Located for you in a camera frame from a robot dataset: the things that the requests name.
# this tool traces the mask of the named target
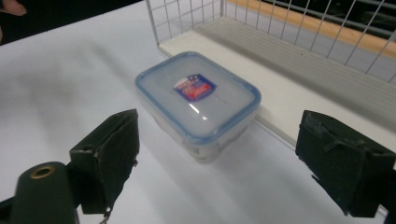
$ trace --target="red and blue sticker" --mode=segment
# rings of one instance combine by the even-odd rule
[[[174,90],[188,102],[196,102],[210,95],[216,87],[215,84],[201,74],[196,74],[183,77],[175,85]]]

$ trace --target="plastic container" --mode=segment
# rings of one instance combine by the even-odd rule
[[[143,106],[198,161],[211,161],[255,118],[262,96],[251,84],[195,52],[135,80]]]

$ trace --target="container lid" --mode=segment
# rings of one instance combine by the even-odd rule
[[[141,73],[137,88],[189,142],[209,144],[260,104],[260,92],[195,52]]]

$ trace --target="wooden edge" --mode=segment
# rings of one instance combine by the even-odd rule
[[[289,11],[289,15],[287,16],[288,10],[283,7],[274,7],[273,5],[265,2],[260,2],[259,0],[228,0],[228,2],[237,4],[240,7],[248,7],[250,10],[259,11],[264,15],[271,16],[278,20],[284,21],[287,19],[287,22],[296,26],[304,27],[307,30],[316,32],[318,31],[321,35],[326,35],[330,38],[336,38],[339,30],[341,29],[340,25],[324,21],[320,25],[320,19],[307,16],[295,11]],[[361,38],[363,32],[356,31],[347,27],[343,27],[340,35],[337,40],[347,43],[349,45],[356,45]],[[387,44],[388,40],[377,37],[374,35],[364,34],[361,42],[358,47],[361,49],[367,49],[374,53],[379,53],[382,48]],[[382,52],[382,55],[388,56],[390,58],[396,58],[396,43],[389,42],[387,47]]]

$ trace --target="white table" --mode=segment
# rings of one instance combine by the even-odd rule
[[[1,47],[0,200],[25,170],[68,163],[103,120],[137,108],[139,164],[109,223],[383,222],[344,217],[292,148],[256,121],[214,161],[194,161],[135,94],[134,78],[163,60],[144,2]]]

